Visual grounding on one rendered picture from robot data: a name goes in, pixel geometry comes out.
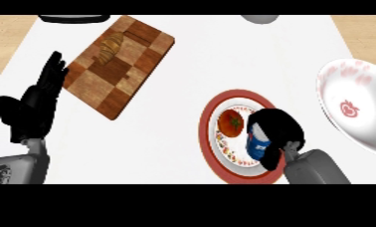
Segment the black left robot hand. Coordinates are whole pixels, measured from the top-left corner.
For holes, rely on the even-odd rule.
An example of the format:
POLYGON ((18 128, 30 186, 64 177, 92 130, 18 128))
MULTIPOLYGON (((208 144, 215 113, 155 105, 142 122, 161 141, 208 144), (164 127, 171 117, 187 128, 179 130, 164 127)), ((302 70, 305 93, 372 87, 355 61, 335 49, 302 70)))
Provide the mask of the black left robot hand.
POLYGON ((44 138, 50 132, 58 97, 69 69, 62 54, 55 51, 44 65, 37 84, 19 100, 0 96, 0 120, 10 126, 10 142, 44 138))

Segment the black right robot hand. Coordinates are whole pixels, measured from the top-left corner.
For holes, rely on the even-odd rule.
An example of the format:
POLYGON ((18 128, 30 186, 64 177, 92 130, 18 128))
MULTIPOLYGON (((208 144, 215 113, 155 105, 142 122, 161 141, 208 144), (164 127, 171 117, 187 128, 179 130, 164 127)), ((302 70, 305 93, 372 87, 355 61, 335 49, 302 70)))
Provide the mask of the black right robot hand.
POLYGON ((305 143, 304 131, 294 117, 280 109, 261 109, 248 116, 246 133, 255 123, 270 139, 270 146, 258 162, 266 170, 273 171, 277 167, 286 144, 291 141, 298 141, 298 150, 302 148, 305 143))

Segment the blue can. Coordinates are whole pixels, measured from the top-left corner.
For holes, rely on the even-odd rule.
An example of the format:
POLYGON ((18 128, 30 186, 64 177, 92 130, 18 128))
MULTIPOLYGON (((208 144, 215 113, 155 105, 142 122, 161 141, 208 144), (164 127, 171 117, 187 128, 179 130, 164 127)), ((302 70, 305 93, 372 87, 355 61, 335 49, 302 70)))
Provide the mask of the blue can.
POLYGON ((270 139, 264 134, 260 125, 255 123, 248 129, 246 153, 254 160, 261 160, 270 146, 270 139))

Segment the red-rimmed white plate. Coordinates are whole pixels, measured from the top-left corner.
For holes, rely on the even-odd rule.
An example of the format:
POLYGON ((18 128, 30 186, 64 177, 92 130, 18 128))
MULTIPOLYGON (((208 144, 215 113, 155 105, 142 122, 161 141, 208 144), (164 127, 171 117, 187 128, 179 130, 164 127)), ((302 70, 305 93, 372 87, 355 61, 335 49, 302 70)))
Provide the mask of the red-rimmed white plate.
POLYGON ((201 152, 212 172, 227 183, 267 184, 274 183, 282 176, 285 158, 280 158, 277 168, 267 171, 245 149, 248 116, 264 108, 273 108, 271 102, 246 90, 220 93, 204 108, 198 125, 201 152), (235 136, 224 133, 229 128, 220 127, 220 116, 232 113, 236 113, 235 136))

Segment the white bowl with red print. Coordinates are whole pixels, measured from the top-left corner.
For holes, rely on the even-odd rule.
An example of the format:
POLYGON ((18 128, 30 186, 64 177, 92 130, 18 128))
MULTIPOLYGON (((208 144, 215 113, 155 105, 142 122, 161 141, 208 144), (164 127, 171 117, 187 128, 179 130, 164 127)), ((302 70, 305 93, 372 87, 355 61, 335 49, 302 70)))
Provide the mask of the white bowl with red print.
POLYGON ((357 59, 330 61, 320 69, 316 91, 333 126, 376 153, 376 65, 357 59))

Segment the red tomato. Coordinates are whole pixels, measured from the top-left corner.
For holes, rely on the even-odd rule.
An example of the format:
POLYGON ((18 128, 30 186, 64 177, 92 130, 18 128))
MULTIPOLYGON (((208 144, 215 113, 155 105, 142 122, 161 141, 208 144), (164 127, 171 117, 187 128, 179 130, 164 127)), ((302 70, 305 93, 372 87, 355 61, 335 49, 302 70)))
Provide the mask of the red tomato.
POLYGON ((243 129, 243 119, 235 110, 226 110, 218 117, 217 127, 227 137, 238 137, 243 129))

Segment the checkered wooden cutting board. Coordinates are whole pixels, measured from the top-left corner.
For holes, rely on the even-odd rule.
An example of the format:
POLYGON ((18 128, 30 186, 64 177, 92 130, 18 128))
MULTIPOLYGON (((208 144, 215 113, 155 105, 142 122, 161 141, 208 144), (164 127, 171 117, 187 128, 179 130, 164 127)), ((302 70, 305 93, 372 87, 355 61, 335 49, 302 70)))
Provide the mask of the checkered wooden cutting board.
POLYGON ((109 119, 115 120, 161 63, 176 38, 128 15, 120 17, 68 66, 66 91, 109 119), (102 65, 102 41, 124 34, 121 50, 102 65))

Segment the brown croissant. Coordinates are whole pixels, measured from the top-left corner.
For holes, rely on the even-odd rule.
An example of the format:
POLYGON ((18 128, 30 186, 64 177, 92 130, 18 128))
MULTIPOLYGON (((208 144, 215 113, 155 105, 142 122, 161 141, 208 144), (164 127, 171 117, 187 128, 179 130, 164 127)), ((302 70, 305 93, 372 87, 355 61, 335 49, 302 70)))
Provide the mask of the brown croissant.
POLYGON ((106 65, 115 58, 124 42, 124 34, 114 33, 100 43, 100 52, 97 60, 102 65, 106 65))

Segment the dark appliance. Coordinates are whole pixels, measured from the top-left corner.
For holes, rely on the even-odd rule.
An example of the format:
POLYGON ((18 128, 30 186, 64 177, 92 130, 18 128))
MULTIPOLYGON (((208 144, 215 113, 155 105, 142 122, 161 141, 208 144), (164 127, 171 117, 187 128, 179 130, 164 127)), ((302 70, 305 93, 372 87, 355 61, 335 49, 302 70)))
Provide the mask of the dark appliance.
POLYGON ((40 19, 44 22, 62 24, 102 23, 109 18, 109 15, 40 15, 40 19))

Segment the grey round object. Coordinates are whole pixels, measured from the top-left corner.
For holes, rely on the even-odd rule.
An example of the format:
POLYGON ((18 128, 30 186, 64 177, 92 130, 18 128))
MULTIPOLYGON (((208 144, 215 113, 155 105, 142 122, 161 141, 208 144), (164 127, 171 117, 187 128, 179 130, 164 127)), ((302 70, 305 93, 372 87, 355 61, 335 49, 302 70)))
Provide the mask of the grey round object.
POLYGON ((254 24, 270 24, 277 19, 277 15, 243 15, 242 18, 254 24))

